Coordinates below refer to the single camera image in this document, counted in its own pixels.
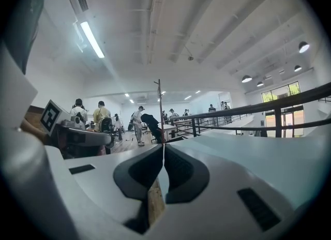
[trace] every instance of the yellow shirt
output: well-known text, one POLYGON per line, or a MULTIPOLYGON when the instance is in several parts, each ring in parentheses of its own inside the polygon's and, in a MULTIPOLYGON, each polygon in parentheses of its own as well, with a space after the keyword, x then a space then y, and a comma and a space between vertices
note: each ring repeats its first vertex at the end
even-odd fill
POLYGON ((93 112, 93 121, 95 123, 95 131, 99 131, 100 128, 100 122, 103 118, 110 118, 110 111, 106 109, 105 107, 97 108, 93 112))

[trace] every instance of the wooden floor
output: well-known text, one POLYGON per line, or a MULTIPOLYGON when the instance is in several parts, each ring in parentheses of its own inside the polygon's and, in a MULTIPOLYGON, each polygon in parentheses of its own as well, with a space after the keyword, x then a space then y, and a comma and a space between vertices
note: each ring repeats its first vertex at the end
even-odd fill
MULTIPOLYGON (((118 137, 115 137, 114 147, 111 149, 112 154, 139 148, 134 131, 126 131, 125 134, 122 134, 122 138, 123 139, 119 141, 118 137)), ((141 138, 141 140, 145 142, 145 145, 151 145, 151 139, 153 138, 150 132, 144 133, 141 138)), ((160 217, 164 211, 164 207, 165 204, 159 180, 156 179, 148 191, 148 220, 150 226, 160 217)))

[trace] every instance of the ceiling light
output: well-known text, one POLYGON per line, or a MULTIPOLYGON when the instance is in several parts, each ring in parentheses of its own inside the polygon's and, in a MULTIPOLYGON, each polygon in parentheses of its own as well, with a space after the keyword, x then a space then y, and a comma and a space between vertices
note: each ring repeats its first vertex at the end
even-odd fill
POLYGON ((298 72, 298 71, 300 71, 302 69, 302 67, 300 66, 300 65, 296 65, 295 67, 294 67, 294 71, 295 72, 298 72))
POLYGON ((245 75, 245 76, 243 77, 243 79, 242 79, 242 82, 243 82, 243 83, 247 83, 247 82, 249 82, 250 80, 252 80, 252 77, 250 77, 250 76, 248 76, 248 75, 245 75))
POLYGON ((300 42, 299 44, 299 53, 304 53, 309 49, 309 44, 305 41, 300 42))
POLYGON ((88 23, 86 21, 81 23, 81 27, 82 27, 88 41, 91 43, 92 48, 96 52, 97 56, 99 58, 104 58, 104 54, 102 53, 97 41, 95 40, 95 38, 93 36, 93 33, 92 33, 88 23))

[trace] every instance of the light blue surface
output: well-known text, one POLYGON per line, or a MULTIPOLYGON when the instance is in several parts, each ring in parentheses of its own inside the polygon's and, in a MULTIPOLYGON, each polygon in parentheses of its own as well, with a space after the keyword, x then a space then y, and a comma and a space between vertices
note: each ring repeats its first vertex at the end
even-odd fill
POLYGON ((324 136, 286 139, 210 133, 172 146, 241 164, 280 191, 294 208, 317 195, 330 169, 331 143, 324 136))

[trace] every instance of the black rectangular slot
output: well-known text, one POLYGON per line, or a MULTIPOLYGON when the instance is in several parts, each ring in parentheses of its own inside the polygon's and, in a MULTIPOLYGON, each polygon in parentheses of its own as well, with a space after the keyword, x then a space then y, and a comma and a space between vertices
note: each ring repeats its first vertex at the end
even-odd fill
POLYGON ((93 165, 86 164, 86 165, 80 166, 80 167, 69 168, 69 171, 72 175, 75 175, 75 174, 86 172, 86 171, 89 171, 92 169, 95 169, 95 167, 93 165))
POLYGON ((267 231, 280 222, 268 205, 251 188, 237 191, 237 194, 249 209, 262 231, 267 231))

